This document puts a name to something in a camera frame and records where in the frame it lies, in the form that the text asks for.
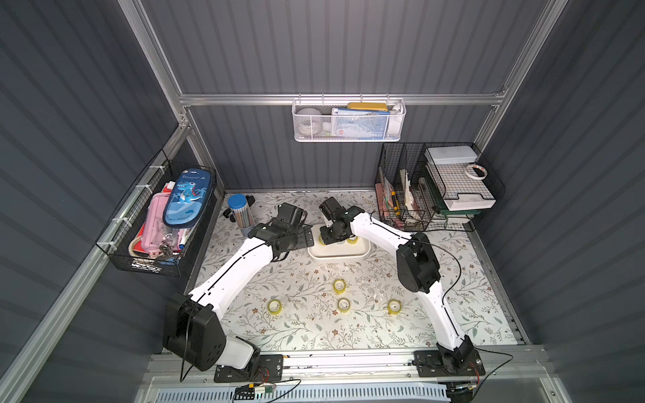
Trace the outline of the white storage box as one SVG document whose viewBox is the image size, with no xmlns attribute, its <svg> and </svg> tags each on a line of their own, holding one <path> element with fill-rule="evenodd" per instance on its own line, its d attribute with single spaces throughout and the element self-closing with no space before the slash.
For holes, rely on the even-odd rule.
<svg viewBox="0 0 645 403">
<path fill-rule="evenodd" d="M 312 226 L 313 246 L 307 248 L 307 253 L 317 263 L 356 262 L 363 260 L 371 252 L 371 242 L 360 237 L 356 244 L 349 244 L 347 240 L 323 244 L 320 238 L 320 228 L 323 227 L 322 223 Z"/>
</svg>

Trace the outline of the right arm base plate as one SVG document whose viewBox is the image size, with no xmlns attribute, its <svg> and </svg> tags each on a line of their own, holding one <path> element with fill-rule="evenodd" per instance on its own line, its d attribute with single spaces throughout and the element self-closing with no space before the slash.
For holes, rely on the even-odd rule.
<svg viewBox="0 0 645 403">
<path fill-rule="evenodd" d="M 413 352 L 411 366 L 418 371 L 421 378 L 435 377 L 480 377 L 487 374 L 484 363 L 477 350 L 473 350 L 460 364 L 455 359 L 442 354 L 437 349 L 417 350 Z"/>
</svg>

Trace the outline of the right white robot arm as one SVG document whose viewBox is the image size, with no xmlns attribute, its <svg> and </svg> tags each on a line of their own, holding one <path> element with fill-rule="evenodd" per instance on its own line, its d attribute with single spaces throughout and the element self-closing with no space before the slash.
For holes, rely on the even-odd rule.
<svg viewBox="0 0 645 403">
<path fill-rule="evenodd" d="M 362 208 L 341 206 L 333 197 L 326 199 L 319 209 L 327 223 L 320 230 L 325 244 L 364 238 L 396 258 L 399 282 L 418 294 L 433 325 L 443 369 L 450 374 L 464 369 L 475 348 L 445 301 L 440 264 L 427 235 L 390 227 Z"/>
</svg>

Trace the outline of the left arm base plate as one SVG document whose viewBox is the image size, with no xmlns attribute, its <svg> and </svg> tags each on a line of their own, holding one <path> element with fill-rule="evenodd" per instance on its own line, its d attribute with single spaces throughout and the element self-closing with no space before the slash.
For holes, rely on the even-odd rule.
<svg viewBox="0 0 645 403">
<path fill-rule="evenodd" d="M 282 379 L 284 356 L 282 354 L 261 354 L 254 357 L 243 369 L 217 365 L 213 381 L 223 383 L 264 383 Z"/>
</svg>

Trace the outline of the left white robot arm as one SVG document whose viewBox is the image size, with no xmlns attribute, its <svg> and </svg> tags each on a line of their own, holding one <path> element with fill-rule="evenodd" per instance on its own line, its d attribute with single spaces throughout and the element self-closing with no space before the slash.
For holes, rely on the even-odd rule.
<svg viewBox="0 0 645 403">
<path fill-rule="evenodd" d="M 268 223 L 250 230 L 240 249 L 211 278 L 167 302 L 162 336 L 164 349 L 200 371 L 218 365 L 254 377 L 260 349 L 251 342 L 225 334 L 221 319 L 246 285 L 267 265 L 293 250 L 313 245 L 307 212 L 289 203 L 277 207 Z"/>
</svg>

